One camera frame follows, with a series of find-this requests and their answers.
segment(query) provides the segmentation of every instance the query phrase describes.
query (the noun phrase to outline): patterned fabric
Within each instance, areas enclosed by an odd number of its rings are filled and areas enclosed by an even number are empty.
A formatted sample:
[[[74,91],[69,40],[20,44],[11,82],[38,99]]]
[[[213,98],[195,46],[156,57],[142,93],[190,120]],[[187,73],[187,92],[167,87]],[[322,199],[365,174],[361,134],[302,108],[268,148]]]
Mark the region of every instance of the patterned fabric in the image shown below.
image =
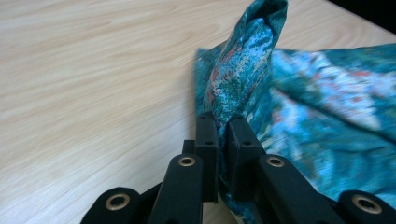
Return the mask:
[[[198,50],[197,114],[213,112],[222,147],[227,121],[245,116],[267,153],[334,200],[360,189],[396,207],[396,44],[274,49],[286,10],[284,0],[257,0],[226,42]],[[226,173],[221,156],[220,195],[254,223],[251,204],[231,200]]]

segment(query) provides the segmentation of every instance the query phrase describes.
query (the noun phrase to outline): wooden table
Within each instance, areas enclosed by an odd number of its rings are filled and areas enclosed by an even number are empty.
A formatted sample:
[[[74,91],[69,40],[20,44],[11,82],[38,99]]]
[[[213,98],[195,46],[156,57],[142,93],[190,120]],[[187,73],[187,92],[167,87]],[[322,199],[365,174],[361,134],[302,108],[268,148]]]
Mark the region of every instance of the wooden table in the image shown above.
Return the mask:
[[[194,138],[192,62],[250,1],[0,3],[0,223],[79,223],[118,186],[161,182]],[[279,48],[354,48],[395,35],[328,2],[290,0]],[[223,204],[204,223],[234,223]]]

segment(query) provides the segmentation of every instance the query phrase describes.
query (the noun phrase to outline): teal fabric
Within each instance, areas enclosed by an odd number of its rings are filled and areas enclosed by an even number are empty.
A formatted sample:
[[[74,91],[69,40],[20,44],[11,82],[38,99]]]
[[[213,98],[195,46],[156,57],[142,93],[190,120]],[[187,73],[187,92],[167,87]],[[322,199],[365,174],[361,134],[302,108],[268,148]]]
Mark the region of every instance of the teal fabric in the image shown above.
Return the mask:
[[[284,0],[257,0],[226,42],[198,50],[197,114],[213,112],[221,147],[227,121],[245,116],[267,153],[334,200],[360,189],[396,207],[396,44],[274,49],[286,10]],[[222,199],[254,223],[251,204],[231,200],[222,152],[219,173]]]

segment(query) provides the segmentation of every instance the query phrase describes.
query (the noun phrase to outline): metal grommet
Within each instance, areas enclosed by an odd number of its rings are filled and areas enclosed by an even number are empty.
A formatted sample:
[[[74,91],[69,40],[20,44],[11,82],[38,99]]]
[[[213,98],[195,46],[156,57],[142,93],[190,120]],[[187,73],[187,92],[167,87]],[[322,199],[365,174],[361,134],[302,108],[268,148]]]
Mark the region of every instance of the metal grommet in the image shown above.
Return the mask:
[[[378,203],[375,201],[371,200],[370,198],[367,198],[366,196],[362,196],[359,194],[353,195],[352,197],[352,202],[361,210],[364,212],[370,213],[370,214],[380,214],[382,213],[382,208],[379,206]]]
[[[192,166],[195,164],[195,159],[193,157],[182,157],[178,160],[178,164],[181,166]]]
[[[269,157],[266,160],[266,162],[275,167],[282,167],[285,165],[285,162],[283,162],[280,158],[277,157]]]
[[[123,201],[121,203],[116,203],[116,204],[111,203],[116,198],[122,198]],[[128,194],[125,193],[114,194],[113,196],[107,199],[106,208],[110,211],[120,210],[124,208],[129,203],[129,201],[131,201],[131,198],[129,197]]]

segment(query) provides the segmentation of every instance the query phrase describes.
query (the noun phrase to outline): crumpled cloth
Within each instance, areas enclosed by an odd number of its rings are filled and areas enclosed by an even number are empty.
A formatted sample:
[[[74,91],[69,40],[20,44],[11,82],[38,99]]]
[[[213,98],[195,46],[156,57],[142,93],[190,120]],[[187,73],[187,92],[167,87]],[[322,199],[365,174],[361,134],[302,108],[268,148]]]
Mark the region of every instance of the crumpled cloth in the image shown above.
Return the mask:
[[[212,111],[220,146],[240,114],[267,153],[289,159],[314,188],[338,200],[347,189],[396,207],[396,44],[316,52],[274,49],[286,0],[257,0],[229,39],[199,49],[196,113]],[[251,203],[228,192],[220,153],[220,195],[243,223]]]

